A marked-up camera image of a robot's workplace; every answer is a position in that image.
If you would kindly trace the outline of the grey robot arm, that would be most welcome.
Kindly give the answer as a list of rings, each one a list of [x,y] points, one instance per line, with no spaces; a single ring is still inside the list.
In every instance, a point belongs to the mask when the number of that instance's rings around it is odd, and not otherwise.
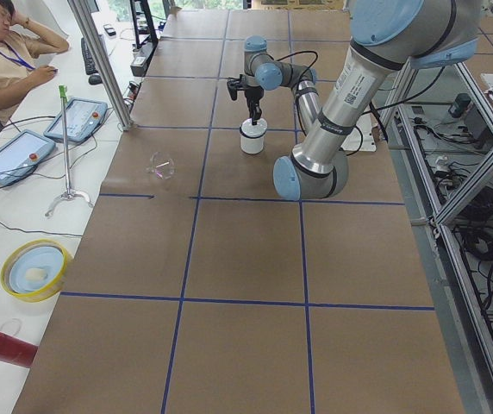
[[[247,85],[266,91],[288,87],[306,129],[303,142],[276,160],[273,184],[281,198],[329,198],[348,178],[341,146],[387,76],[405,65],[442,67],[468,60],[477,50],[479,1],[357,1],[343,70],[326,103],[313,72],[278,62],[261,36],[244,45]]]

